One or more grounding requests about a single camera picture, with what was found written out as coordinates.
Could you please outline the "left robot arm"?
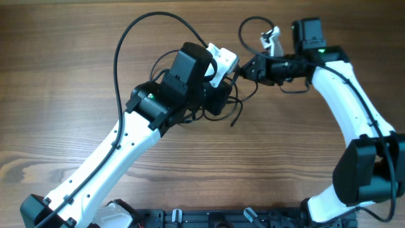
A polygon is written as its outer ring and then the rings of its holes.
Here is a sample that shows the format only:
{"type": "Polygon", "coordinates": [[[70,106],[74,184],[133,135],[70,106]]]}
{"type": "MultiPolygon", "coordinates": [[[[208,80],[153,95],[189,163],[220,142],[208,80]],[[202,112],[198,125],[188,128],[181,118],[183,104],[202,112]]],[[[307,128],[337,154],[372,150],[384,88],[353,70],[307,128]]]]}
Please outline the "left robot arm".
{"type": "Polygon", "coordinates": [[[123,203],[105,197],[138,157],[185,119],[187,111],[219,115],[231,92],[223,78],[239,57],[214,44],[186,42],[169,69],[134,88],[104,141],[61,185],[46,196],[30,195],[20,213],[26,227],[140,227],[123,203]]]}

